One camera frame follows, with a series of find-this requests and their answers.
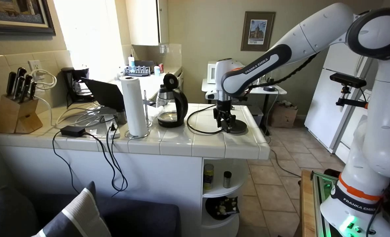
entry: pillow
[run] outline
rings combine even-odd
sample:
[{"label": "pillow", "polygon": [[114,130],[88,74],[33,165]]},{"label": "pillow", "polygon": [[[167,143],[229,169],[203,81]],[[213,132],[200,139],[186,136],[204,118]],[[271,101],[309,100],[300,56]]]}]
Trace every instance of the pillow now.
[{"label": "pillow", "polygon": [[28,237],[39,230],[33,204],[17,190],[0,188],[0,237]]},{"label": "pillow", "polygon": [[110,237],[96,205],[96,187],[91,182],[70,204],[34,237]]}]

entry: electric kettle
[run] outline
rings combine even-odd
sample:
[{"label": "electric kettle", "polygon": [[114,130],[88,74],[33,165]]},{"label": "electric kettle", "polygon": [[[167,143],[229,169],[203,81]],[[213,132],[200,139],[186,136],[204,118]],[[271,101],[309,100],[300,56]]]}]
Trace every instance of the electric kettle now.
[{"label": "electric kettle", "polygon": [[164,76],[163,85],[157,93],[157,107],[164,107],[164,111],[157,116],[158,124],[162,127],[181,126],[188,113],[188,100],[178,87],[179,81],[175,75],[168,73]]}]

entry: knife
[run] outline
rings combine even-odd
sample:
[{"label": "knife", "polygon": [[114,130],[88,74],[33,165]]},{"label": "knife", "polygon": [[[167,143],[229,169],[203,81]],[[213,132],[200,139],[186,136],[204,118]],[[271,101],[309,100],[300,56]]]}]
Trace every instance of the knife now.
[{"label": "knife", "polygon": [[8,76],[7,96],[10,96],[12,94],[12,89],[15,83],[15,79],[16,79],[16,73],[10,72],[10,75]]},{"label": "knife", "polygon": [[30,89],[30,96],[28,96],[30,99],[34,99],[34,93],[36,92],[36,85],[37,82],[31,83],[31,89]]},{"label": "knife", "polygon": [[16,84],[15,90],[13,92],[13,100],[18,99],[18,96],[21,94],[22,84],[24,84],[25,78],[20,76],[18,78],[18,83]]},{"label": "knife", "polygon": [[15,83],[13,85],[13,89],[16,90],[17,88],[17,85],[18,85],[18,79],[20,76],[24,76],[25,74],[27,73],[27,70],[25,70],[25,68],[23,67],[19,67],[18,70],[16,71],[16,79],[15,79]]},{"label": "knife", "polygon": [[22,88],[21,97],[19,98],[20,103],[24,102],[25,96],[28,94],[28,89],[30,89],[32,79],[33,77],[31,75],[25,77],[24,87]]}]

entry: microwave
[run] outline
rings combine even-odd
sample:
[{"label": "microwave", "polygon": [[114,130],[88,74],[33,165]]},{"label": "microwave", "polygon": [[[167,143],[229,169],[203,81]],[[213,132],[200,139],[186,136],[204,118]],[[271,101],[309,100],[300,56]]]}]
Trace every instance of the microwave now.
[{"label": "microwave", "polygon": [[215,84],[216,83],[216,63],[217,61],[208,61],[208,68],[207,68],[207,83],[208,84]]}]

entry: painting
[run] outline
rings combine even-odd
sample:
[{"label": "painting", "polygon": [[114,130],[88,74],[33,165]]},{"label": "painting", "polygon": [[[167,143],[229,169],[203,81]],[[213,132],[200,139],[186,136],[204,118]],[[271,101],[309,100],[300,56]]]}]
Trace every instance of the painting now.
[{"label": "painting", "polygon": [[275,12],[245,12],[241,51],[267,51]]},{"label": "painting", "polygon": [[47,0],[0,0],[0,35],[55,35]]}]

